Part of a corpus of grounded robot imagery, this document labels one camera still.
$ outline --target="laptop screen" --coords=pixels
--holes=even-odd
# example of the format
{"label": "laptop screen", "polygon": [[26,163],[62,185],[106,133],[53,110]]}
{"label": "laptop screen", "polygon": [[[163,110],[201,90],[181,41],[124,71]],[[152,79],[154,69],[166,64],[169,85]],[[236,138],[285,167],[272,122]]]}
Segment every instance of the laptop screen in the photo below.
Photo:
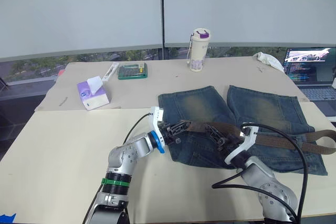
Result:
{"label": "laptop screen", "polygon": [[295,84],[332,84],[336,48],[288,48],[283,67]]}

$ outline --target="laptop keyboard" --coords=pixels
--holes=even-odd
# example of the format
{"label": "laptop keyboard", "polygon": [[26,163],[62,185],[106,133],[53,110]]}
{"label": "laptop keyboard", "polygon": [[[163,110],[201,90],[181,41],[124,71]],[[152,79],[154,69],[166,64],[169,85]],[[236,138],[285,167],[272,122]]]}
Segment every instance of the laptop keyboard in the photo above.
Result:
{"label": "laptop keyboard", "polygon": [[310,101],[333,101],[336,100],[336,89],[301,89],[302,93],[308,97]]}

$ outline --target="green case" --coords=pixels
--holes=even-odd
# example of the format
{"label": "green case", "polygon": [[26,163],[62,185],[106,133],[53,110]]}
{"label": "green case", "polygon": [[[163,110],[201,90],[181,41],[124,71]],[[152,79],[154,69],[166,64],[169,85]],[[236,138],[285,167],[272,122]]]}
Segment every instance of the green case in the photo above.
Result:
{"label": "green case", "polygon": [[130,80],[130,79],[143,79],[147,78],[147,64],[131,64],[122,65],[118,69],[118,79],[119,80]]}

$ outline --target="blue ring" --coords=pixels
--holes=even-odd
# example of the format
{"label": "blue ring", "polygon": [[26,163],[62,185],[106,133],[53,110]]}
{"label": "blue ring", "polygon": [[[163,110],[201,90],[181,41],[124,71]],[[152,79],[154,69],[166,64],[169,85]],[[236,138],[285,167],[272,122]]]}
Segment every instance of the blue ring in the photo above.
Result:
{"label": "blue ring", "polygon": [[160,153],[164,153],[164,149],[162,148],[158,135],[156,134],[155,131],[151,131],[151,133],[156,141],[156,144],[158,145],[158,150],[160,151]]}

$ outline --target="window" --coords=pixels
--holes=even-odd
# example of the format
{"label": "window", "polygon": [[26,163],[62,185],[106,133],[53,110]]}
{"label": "window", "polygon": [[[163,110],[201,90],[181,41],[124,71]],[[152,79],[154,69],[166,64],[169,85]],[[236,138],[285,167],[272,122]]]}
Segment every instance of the window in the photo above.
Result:
{"label": "window", "polygon": [[[286,47],[209,47],[206,53],[207,58],[252,56],[263,52],[277,58],[280,63],[286,57]],[[170,59],[186,59],[187,47],[171,47],[168,49]]]}
{"label": "window", "polygon": [[158,49],[144,49],[15,60],[0,62],[0,77],[7,83],[44,77],[55,77],[61,69],[65,69],[68,63],[74,61],[93,62],[158,59]]}

